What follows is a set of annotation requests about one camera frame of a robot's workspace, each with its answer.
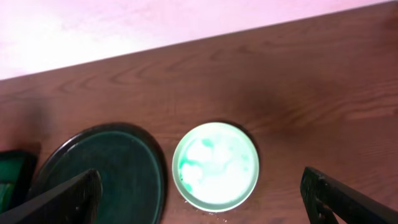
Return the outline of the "green rimmed plate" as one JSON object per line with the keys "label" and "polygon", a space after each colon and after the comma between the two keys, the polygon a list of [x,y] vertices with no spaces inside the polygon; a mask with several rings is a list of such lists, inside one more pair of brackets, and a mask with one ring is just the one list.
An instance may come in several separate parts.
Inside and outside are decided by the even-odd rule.
{"label": "green rimmed plate", "polygon": [[259,178],[254,142],[237,125],[201,124],[178,142],[172,176],[180,195],[199,210],[225,212],[241,205]]}

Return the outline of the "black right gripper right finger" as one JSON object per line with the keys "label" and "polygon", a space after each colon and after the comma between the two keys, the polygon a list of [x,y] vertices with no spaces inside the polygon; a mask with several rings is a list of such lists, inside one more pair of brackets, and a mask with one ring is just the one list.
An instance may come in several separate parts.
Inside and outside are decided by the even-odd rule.
{"label": "black right gripper right finger", "polygon": [[310,223],[397,223],[397,212],[321,171],[304,169],[300,193]]}

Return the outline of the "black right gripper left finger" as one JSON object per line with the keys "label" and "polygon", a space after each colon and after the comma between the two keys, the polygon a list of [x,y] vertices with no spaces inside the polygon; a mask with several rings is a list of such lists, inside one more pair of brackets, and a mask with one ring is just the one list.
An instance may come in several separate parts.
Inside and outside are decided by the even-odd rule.
{"label": "black right gripper left finger", "polygon": [[99,172],[86,170],[1,214],[1,224],[94,223],[102,189]]}

